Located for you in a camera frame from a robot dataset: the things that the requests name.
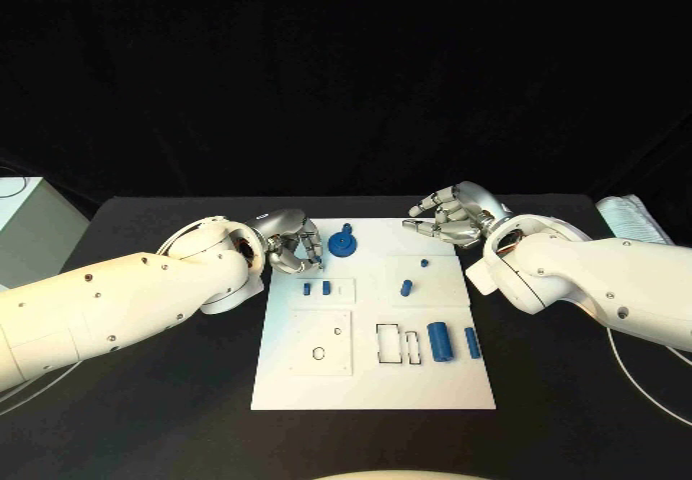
robotic arm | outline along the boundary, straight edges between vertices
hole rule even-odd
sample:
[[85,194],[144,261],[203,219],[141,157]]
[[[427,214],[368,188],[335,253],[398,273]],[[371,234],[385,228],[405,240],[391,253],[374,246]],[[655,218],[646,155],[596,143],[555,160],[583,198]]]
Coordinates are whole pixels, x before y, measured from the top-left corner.
[[[307,259],[294,255],[299,241]],[[247,224],[209,217],[137,253],[0,294],[0,391],[46,371],[137,343],[183,322],[235,308],[264,290],[265,264],[322,268],[317,228],[300,210]]]
[[404,228],[461,248],[486,238],[466,271],[485,295],[499,289],[529,314],[565,300],[613,330],[692,351],[692,249],[591,240],[555,218],[515,216],[472,182],[430,195],[410,215],[431,208],[436,223],[404,220]]

blue object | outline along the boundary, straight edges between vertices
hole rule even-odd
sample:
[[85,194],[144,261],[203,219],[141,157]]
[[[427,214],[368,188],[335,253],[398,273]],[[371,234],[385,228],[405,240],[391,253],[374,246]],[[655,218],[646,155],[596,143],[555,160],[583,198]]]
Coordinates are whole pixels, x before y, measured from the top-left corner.
[[479,340],[476,338],[476,332],[472,327],[464,328],[466,342],[469,343],[469,351],[472,352],[472,358],[480,358]]
[[428,324],[430,346],[436,362],[448,362],[454,358],[451,351],[450,334],[444,322]]
[[401,296],[408,297],[411,293],[411,288],[414,286],[414,282],[411,280],[404,280],[404,285],[401,286]]
[[353,232],[350,223],[345,223],[342,231],[329,237],[327,247],[335,257],[348,257],[356,251],[356,237],[350,232]]

white board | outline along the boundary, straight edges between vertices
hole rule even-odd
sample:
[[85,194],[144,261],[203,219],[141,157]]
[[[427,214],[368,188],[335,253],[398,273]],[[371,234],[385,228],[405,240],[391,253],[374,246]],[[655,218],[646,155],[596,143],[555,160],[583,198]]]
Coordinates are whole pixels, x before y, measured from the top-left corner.
[[[316,219],[314,223],[323,237],[325,270],[273,273],[252,409],[495,409],[485,361],[470,358],[466,343],[464,328],[474,324],[453,246],[404,230],[401,219]],[[358,250],[337,258],[326,245],[345,223],[353,226]],[[425,268],[423,258],[430,262]],[[412,277],[408,297],[399,294],[402,277]],[[327,296],[323,280],[332,282]],[[310,296],[303,295],[306,282]],[[335,286],[342,293],[330,299]],[[314,339],[326,338],[326,333],[303,343],[296,339],[297,331],[319,328],[310,325],[320,318],[329,332],[329,322],[343,312],[350,312],[350,375],[337,374],[337,369],[329,373],[326,364],[319,364],[326,356],[309,357],[312,345],[319,346]],[[447,324],[454,349],[454,360],[440,363],[433,361],[427,332],[427,325],[438,321]],[[399,325],[401,364],[378,361],[376,325],[389,323]],[[407,331],[418,333],[421,365],[408,360]],[[287,368],[299,356],[303,374]]]

